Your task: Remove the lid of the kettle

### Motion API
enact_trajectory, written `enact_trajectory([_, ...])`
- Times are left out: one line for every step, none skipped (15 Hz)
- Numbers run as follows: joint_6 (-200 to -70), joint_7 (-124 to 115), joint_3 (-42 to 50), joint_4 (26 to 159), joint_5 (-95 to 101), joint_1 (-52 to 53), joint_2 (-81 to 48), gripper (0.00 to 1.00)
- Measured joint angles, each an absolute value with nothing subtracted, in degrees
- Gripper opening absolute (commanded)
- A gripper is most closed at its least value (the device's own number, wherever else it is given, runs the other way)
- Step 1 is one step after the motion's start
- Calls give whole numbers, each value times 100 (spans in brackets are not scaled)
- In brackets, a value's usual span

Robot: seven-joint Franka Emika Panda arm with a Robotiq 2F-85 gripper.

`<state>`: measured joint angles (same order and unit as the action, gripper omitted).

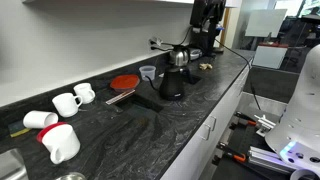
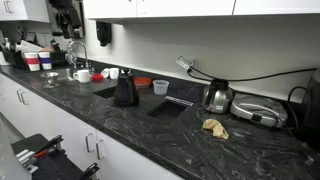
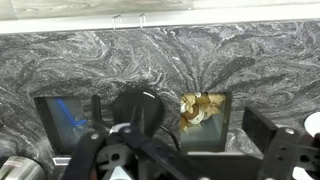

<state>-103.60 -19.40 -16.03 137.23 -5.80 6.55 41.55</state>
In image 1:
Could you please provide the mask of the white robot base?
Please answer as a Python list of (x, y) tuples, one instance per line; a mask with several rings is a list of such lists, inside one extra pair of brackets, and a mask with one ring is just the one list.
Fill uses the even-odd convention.
[(320, 174), (320, 45), (308, 52), (294, 93), (265, 141), (283, 162)]

